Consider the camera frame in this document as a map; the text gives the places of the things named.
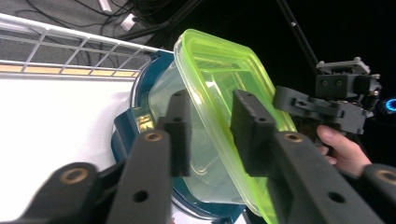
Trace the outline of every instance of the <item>clear plastic container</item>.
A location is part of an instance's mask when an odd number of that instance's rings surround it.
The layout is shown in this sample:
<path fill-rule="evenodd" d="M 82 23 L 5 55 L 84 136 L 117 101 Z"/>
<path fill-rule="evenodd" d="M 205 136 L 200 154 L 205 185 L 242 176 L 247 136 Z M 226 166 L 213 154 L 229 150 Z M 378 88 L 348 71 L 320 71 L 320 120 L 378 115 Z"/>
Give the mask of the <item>clear plastic container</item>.
<path fill-rule="evenodd" d="M 266 178 L 246 174 L 230 131 L 233 90 L 255 94 L 280 131 L 295 131 L 289 114 L 272 105 L 275 87 L 255 53 L 233 42 L 187 30 L 175 44 L 175 62 L 149 95 L 154 117 L 164 115 L 170 95 L 187 89 L 191 108 L 191 193 L 211 203 L 245 203 L 268 223 L 277 223 Z"/>
<path fill-rule="evenodd" d="M 172 94 L 184 89 L 186 85 L 173 62 L 156 81 L 148 96 L 155 120 L 165 116 Z M 193 104 L 191 127 L 191 176 L 184 178 L 191 194 L 205 203 L 244 204 Z"/>

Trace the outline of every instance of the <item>black background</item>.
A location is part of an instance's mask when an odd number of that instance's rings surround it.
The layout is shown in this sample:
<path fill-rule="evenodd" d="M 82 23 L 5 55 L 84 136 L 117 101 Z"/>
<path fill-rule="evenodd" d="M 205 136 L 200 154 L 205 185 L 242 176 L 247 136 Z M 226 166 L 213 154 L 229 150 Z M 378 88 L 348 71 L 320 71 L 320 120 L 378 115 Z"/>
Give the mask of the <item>black background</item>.
<path fill-rule="evenodd" d="M 381 100 L 396 96 L 395 1 L 287 3 L 319 61 L 351 61 L 359 56 L 372 74 L 381 74 Z M 172 50 L 188 28 L 250 47 L 275 85 L 315 94 L 317 72 L 275 0 L 203 1 L 164 37 L 162 46 Z M 372 162 L 396 166 L 395 123 L 394 116 L 366 120 L 360 139 Z"/>

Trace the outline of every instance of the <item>black mount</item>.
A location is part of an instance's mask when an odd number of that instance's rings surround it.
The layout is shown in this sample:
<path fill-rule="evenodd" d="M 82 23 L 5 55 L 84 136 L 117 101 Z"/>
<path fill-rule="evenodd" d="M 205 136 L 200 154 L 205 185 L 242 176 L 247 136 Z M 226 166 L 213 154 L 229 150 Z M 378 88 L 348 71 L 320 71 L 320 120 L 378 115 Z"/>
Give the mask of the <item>black mount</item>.
<path fill-rule="evenodd" d="M 324 74 L 317 76 L 317 98 L 276 87 L 274 107 L 311 123 L 316 120 L 316 124 L 326 124 L 344 135 L 363 134 L 364 122 L 374 115 L 379 100 L 380 75 L 369 75 L 369 66 L 359 57 L 346 62 L 320 62 L 317 69 Z"/>
<path fill-rule="evenodd" d="M 268 177 L 279 223 L 395 223 L 396 169 L 342 176 L 303 134 L 279 132 L 252 93 L 233 92 L 231 130 L 246 172 Z"/>

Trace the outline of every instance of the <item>bolt hole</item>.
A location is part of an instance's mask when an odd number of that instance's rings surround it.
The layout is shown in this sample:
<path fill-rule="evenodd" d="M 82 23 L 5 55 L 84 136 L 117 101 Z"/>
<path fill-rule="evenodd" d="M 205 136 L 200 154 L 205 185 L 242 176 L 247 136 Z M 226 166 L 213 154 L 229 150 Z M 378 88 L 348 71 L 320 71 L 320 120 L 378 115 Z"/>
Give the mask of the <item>bolt hole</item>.
<path fill-rule="evenodd" d="M 295 143 L 303 142 L 303 139 L 295 134 L 288 133 L 285 134 L 285 137 L 291 142 L 295 142 Z"/>
<path fill-rule="evenodd" d="M 134 194 L 134 202 L 136 203 L 142 203 L 145 200 L 147 200 L 149 197 L 149 194 L 144 191 L 144 190 L 140 190 L 137 193 Z"/>
<path fill-rule="evenodd" d="M 341 194 L 336 193 L 336 192 L 330 192 L 329 198 L 332 199 L 336 203 L 344 203 L 346 201 L 346 199 Z"/>
<path fill-rule="evenodd" d="M 61 175 L 61 181 L 64 184 L 76 184 L 88 176 L 88 170 L 84 168 L 74 168 L 68 171 L 65 171 Z"/>
<path fill-rule="evenodd" d="M 396 180 L 396 175 L 392 173 L 384 173 L 383 176 L 389 180 Z"/>
<path fill-rule="evenodd" d="M 159 133 L 146 134 L 146 140 L 148 140 L 150 142 L 155 142 L 155 141 L 161 140 L 162 138 L 163 138 L 163 136 Z"/>
<path fill-rule="evenodd" d="M 335 86 L 340 87 L 343 85 L 343 82 L 341 80 L 335 80 Z"/>

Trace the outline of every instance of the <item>finger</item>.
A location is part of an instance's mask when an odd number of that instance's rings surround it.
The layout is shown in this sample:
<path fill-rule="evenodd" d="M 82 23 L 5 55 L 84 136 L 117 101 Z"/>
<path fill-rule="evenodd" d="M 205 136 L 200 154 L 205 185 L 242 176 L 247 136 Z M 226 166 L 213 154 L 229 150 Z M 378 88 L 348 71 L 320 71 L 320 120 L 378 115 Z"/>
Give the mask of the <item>finger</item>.
<path fill-rule="evenodd" d="M 329 148 L 321 146 L 321 147 L 319 147 L 319 152 L 320 152 L 320 154 L 322 154 L 324 156 L 329 152 Z"/>
<path fill-rule="evenodd" d="M 356 157 L 362 154 L 361 148 L 356 143 L 350 141 L 332 128 L 319 125 L 317 132 L 324 144 L 333 147 L 343 157 L 357 159 Z"/>
<path fill-rule="evenodd" d="M 333 158 L 333 157 L 330 157 L 330 156 L 325 156 L 324 158 L 329 162 L 330 165 L 335 165 L 337 163 L 337 159 L 336 158 Z"/>

